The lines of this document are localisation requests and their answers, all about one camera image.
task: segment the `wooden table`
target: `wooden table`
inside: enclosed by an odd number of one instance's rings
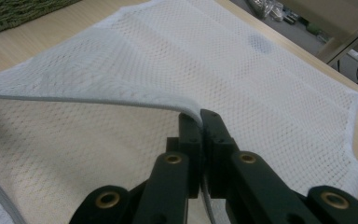
[[[93,23],[102,20],[117,11],[120,7],[140,4],[143,0],[83,0],[79,3],[48,14],[35,21],[0,33],[0,71],[21,63],[44,49],[51,48]],[[230,10],[241,20],[254,26],[261,34],[278,45],[293,52],[296,56],[322,71],[327,76],[358,91],[358,85],[340,73],[322,63],[299,46],[275,32],[263,22],[235,6],[228,0],[217,0],[223,7]],[[353,148],[358,159],[358,116],[356,121]]]

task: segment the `brass screw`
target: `brass screw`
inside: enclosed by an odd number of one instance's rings
[[[321,194],[321,197],[325,203],[337,209],[347,209],[350,207],[348,200],[339,194],[325,191]]]
[[[165,157],[165,161],[170,164],[176,164],[182,161],[182,158],[180,156],[176,155],[169,155]]]
[[[240,154],[240,159],[245,163],[255,163],[255,157],[246,153]]]
[[[102,209],[111,208],[118,204],[118,201],[120,201],[120,195],[117,192],[106,191],[98,196],[95,200],[95,205]]]

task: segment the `floor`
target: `floor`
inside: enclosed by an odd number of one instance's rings
[[[248,0],[230,1],[254,15],[253,11],[246,3]],[[296,22],[294,25],[290,25],[285,21],[276,22],[270,16],[266,17],[264,20],[262,20],[262,22],[313,55],[316,55],[318,50],[324,45],[324,43],[320,41],[315,35],[309,33],[306,30],[306,26],[301,22]],[[358,61],[354,60],[349,55],[345,55],[339,60],[339,72],[355,83],[358,82],[356,77],[357,67]],[[337,70],[337,64],[334,64],[333,68]]]

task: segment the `white mesh bag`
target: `white mesh bag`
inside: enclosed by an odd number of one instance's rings
[[[240,149],[291,189],[357,194],[358,92],[214,1],[154,0],[0,73],[0,188],[16,208],[8,212],[68,223],[94,189],[135,187],[177,136],[179,112],[201,127],[201,108],[219,113]],[[227,223],[222,202],[213,212]],[[206,222],[192,201],[189,223]]]

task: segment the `green woven mat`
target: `green woven mat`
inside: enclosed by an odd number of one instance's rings
[[[80,0],[0,0],[0,32]]]

